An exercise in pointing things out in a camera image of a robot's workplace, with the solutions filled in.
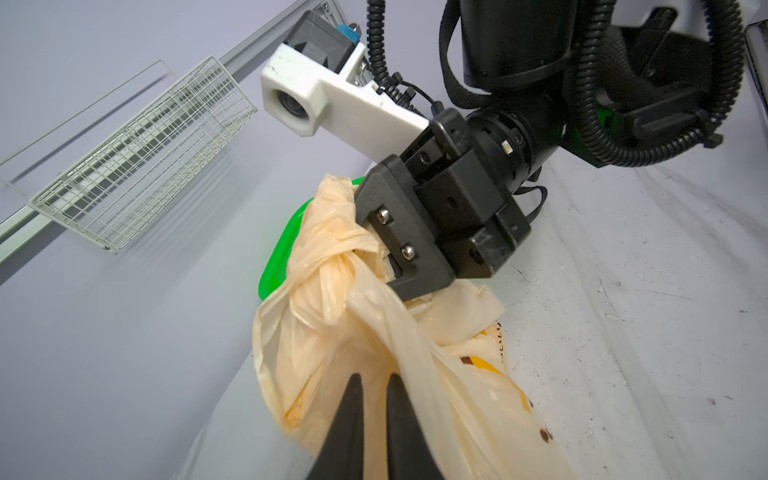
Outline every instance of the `wire basket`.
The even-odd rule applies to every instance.
[[[33,196],[29,206],[116,253],[256,110],[226,68],[206,58]]]

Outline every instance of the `green object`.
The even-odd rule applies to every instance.
[[[352,185],[360,185],[363,178],[360,177],[357,180],[352,180]],[[269,261],[266,262],[264,273],[261,274],[261,280],[259,281],[259,298],[261,300],[266,300],[285,281],[288,259],[293,250],[293,242],[299,236],[304,211],[312,200],[314,199],[310,198],[304,205],[299,207],[296,213],[288,220],[283,234],[280,235],[280,239],[277,241],[275,250],[272,251]]]

